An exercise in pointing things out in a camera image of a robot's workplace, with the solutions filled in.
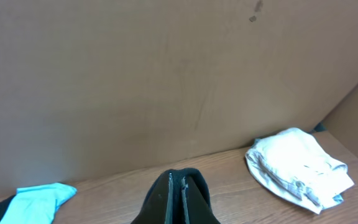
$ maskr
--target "crumpled fabric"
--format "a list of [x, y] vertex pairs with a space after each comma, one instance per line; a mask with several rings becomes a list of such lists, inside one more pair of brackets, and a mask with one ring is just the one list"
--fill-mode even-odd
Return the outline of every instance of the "crumpled fabric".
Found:
[[312, 135], [298, 128], [256, 139], [246, 160], [260, 184], [317, 214], [342, 203], [340, 193], [354, 185], [347, 165], [325, 153]]
[[51, 224], [55, 212], [75, 194], [74, 187], [60, 183], [18, 188], [0, 224]]

